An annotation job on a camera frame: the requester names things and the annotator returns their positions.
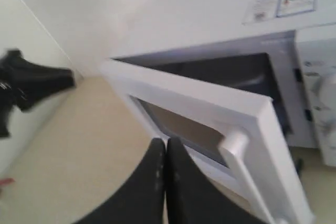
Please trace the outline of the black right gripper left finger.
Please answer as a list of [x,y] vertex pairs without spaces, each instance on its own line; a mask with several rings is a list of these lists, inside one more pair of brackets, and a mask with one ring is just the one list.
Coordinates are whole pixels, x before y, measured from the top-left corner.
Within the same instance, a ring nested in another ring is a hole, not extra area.
[[77,223],[163,223],[164,162],[165,144],[154,138],[123,185]]

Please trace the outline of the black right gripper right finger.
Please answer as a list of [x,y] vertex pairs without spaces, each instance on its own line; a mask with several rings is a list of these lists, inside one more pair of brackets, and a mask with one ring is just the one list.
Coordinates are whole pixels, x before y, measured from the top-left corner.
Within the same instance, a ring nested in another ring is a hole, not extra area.
[[169,223],[263,222],[223,195],[177,138],[166,146],[166,207]]

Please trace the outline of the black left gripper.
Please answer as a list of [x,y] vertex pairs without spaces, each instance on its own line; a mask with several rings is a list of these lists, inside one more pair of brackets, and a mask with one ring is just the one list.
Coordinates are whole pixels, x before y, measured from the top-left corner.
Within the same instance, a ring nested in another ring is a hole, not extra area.
[[38,65],[25,60],[23,89],[17,88],[9,63],[19,58],[22,59],[19,49],[10,49],[1,58],[1,137],[11,136],[8,124],[15,106],[26,112],[51,96],[51,90],[62,91],[76,86],[71,69]]

